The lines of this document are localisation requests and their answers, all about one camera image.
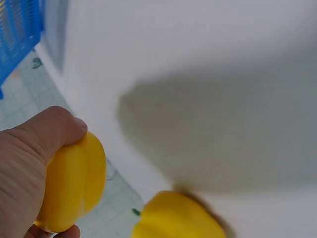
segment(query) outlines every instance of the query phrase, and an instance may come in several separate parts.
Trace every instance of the yellow bell pepper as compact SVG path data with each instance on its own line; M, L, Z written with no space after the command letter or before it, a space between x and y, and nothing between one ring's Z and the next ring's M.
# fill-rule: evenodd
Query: yellow bell pepper
M106 155L90 132L76 144L60 148L47 166L46 188L34 222L47 232L63 232L91 211L106 181Z
M225 238L218 222L197 202L175 191L161 191L141 213L132 238Z

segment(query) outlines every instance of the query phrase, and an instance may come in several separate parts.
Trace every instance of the white surface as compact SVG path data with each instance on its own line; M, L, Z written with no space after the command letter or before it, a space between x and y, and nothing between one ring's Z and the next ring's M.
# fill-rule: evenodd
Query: white surface
M236 238L316 237L316 6L70 0L52 76L145 201L178 183Z

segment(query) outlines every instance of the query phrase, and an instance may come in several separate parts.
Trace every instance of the blue plastic basket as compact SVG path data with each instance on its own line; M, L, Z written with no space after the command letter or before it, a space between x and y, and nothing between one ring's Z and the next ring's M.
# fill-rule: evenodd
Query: blue plastic basket
M40 37L39 0L0 0L0 86Z

